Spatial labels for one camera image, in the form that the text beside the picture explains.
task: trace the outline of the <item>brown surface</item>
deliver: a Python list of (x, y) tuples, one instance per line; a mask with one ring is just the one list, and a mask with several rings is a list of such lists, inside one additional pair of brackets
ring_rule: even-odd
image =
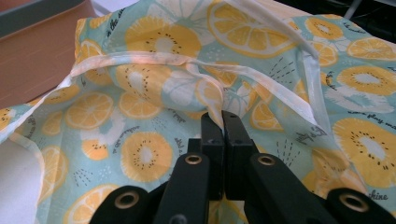
[(77, 20), (94, 16), (89, 0), (16, 34), (0, 38), (0, 108), (55, 88), (74, 63)]

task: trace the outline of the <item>fabric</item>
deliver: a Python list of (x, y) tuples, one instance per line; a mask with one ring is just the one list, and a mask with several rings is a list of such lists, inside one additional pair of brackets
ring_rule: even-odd
[[(78, 21), (76, 63), (48, 95), (1, 110), (41, 152), (39, 223), (88, 223), (117, 187), (155, 189), (209, 112), (321, 197), (348, 187), (396, 210), (396, 54), (334, 15), (280, 21), (254, 1), (145, 0)], [(210, 223), (246, 223), (238, 202)]]

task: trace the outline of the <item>citrus print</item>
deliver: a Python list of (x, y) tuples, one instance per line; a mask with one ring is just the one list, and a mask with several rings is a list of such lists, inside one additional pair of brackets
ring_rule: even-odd
[(129, 92), (121, 95), (119, 109), (123, 115), (131, 119), (152, 119), (162, 110), (159, 106)]
[(170, 98), (167, 104), (174, 108), (185, 110), (194, 110), (191, 108), (191, 102), (194, 98), (194, 89), (199, 77), (192, 75), (185, 70), (175, 70), (163, 84), (163, 92)]
[(327, 67), (337, 63), (338, 53), (336, 49), (320, 42), (312, 42), (312, 46), (318, 52), (319, 65), (321, 67)]
[(125, 42), (131, 51), (166, 52), (193, 58), (201, 49), (198, 37), (190, 29), (155, 17), (134, 22), (126, 30)]
[(198, 101), (206, 106), (210, 118), (222, 127), (222, 91), (212, 82), (202, 78), (196, 83), (195, 96)]
[[(87, 58), (105, 55), (102, 52), (102, 48), (90, 39), (85, 39), (81, 43), (80, 54), (76, 58), (77, 63), (81, 63)], [(85, 73), (85, 78), (96, 85), (104, 86), (112, 83), (111, 77), (105, 67), (94, 68)]]
[(215, 40), (207, 29), (206, 7), (212, 0), (156, 0), (148, 8), (149, 15), (161, 16), (168, 23), (180, 22), (195, 32), (202, 45)]
[(202, 115), (204, 113), (207, 113), (207, 111), (200, 111), (200, 112), (184, 112), (190, 119), (201, 119)]
[(79, 197), (64, 215), (64, 224), (89, 223), (99, 205), (117, 188), (113, 184), (104, 184)]
[(84, 39), (79, 46), (76, 63), (81, 63), (85, 59), (103, 54), (102, 48), (94, 40)]
[(393, 61), (396, 53), (384, 41), (376, 37), (366, 37), (350, 43), (346, 50), (349, 56), (361, 59)]
[(270, 29), (226, 3), (211, 6), (209, 30), (223, 45), (254, 58), (271, 58), (295, 47), (286, 35)]
[(106, 144), (100, 144), (98, 139), (82, 141), (82, 151), (94, 161), (100, 161), (108, 157)]
[(308, 92), (306, 92), (305, 85), (302, 80), (298, 81), (293, 90), (298, 96), (309, 103)]
[[(216, 64), (238, 65), (233, 62), (216, 62)], [(225, 72), (221, 69), (212, 66), (204, 66), (204, 69), (213, 75), (225, 88), (230, 88), (237, 79), (237, 74), (232, 72)]]
[(325, 197), (329, 190), (337, 188), (366, 191), (359, 176), (352, 172), (350, 163), (342, 151), (315, 147), (312, 158), (318, 187), (315, 193)]
[(392, 95), (396, 92), (396, 76), (375, 66), (355, 66), (343, 70), (337, 81), (357, 90), (378, 95)]
[(125, 64), (116, 68), (120, 87), (154, 105), (163, 104), (163, 83), (170, 74), (171, 70), (163, 65)]
[(105, 21), (108, 21), (108, 19), (111, 17), (112, 13), (107, 14), (103, 17), (98, 17), (98, 18), (93, 18), (90, 19), (90, 27), (92, 29), (98, 28), (100, 25), (102, 25)]
[(56, 111), (48, 115), (47, 120), (44, 122), (41, 132), (48, 136), (53, 136), (61, 132), (62, 111)]
[(312, 35), (326, 39), (338, 39), (344, 35), (340, 27), (319, 18), (309, 18), (305, 21), (305, 26)]
[(250, 116), (250, 125), (255, 129), (263, 131), (283, 130), (265, 101), (260, 101), (253, 108)]
[(79, 93), (79, 86), (78, 85), (72, 85), (72, 86), (69, 86), (69, 87), (65, 87), (65, 88), (59, 89), (57, 91), (53, 91), (44, 100), (44, 104), (45, 105), (54, 105), (54, 104), (63, 103), (63, 102), (66, 102), (68, 100), (71, 100), (78, 93)]
[(376, 188), (396, 184), (396, 135), (364, 119), (341, 119), (332, 127), (338, 145), (365, 183)]
[(326, 14), (326, 15), (321, 15), (321, 16), (326, 18), (326, 19), (331, 19), (331, 20), (341, 20), (341, 19), (343, 19), (343, 17), (338, 16), (338, 15), (334, 15), (334, 14)]
[(66, 124), (75, 129), (94, 129), (102, 125), (113, 111), (113, 99), (93, 91), (79, 97), (66, 111)]
[(12, 108), (0, 109), (0, 131), (8, 126), (15, 113), (16, 111)]
[(44, 159), (44, 179), (39, 197), (41, 203), (57, 190), (66, 179), (69, 161), (57, 146), (48, 146), (41, 151)]
[(121, 168), (138, 182), (159, 179), (170, 168), (172, 148), (159, 133), (133, 133), (121, 147)]
[(253, 106), (257, 99), (257, 92), (246, 81), (237, 91), (226, 91), (223, 102), (223, 110), (227, 110), (242, 118)]
[(76, 26), (76, 33), (75, 33), (75, 58), (78, 57), (78, 54), (80, 53), (81, 46), (79, 43), (79, 37), (81, 36), (82, 32), (84, 31), (85, 28), (85, 19), (81, 19), (77, 21), (77, 26)]

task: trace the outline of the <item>metal grommet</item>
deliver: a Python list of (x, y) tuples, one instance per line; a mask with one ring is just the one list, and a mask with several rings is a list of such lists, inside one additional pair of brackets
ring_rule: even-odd
[(132, 190), (119, 195), (119, 197), (116, 198), (114, 204), (119, 209), (127, 209), (133, 207), (135, 204), (137, 204), (137, 202), (139, 202), (139, 194)]
[(263, 165), (275, 165), (275, 160), (269, 156), (260, 156), (257, 160)]
[(197, 155), (190, 155), (190, 156), (186, 157), (185, 161), (186, 161), (186, 163), (188, 163), (190, 165), (196, 165), (198, 163), (201, 163), (202, 158)]
[(343, 193), (340, 195), (340, 201), (343, 203), (346, 207), (357, 211), (357, 212), (367, 212), (369, 210), (369, 205), (359, 198), (358, 196), (355, 196), (350, 193)]

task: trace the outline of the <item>black clamp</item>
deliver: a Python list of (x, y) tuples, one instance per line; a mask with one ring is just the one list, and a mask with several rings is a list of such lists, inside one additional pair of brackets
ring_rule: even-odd
[(249, 224), (396, 224), (384, 208), (352, 189), (326, 200), (309, 192), (279, 158), (259, 153), (235, 114), (223, 112), (221, 129), (204, 114), (201, 139), (190, 139), (170, 179), (148, 193), (124, 186), (111, 192), (91, 224), (207, 223), (208, 203), (245, 201)]

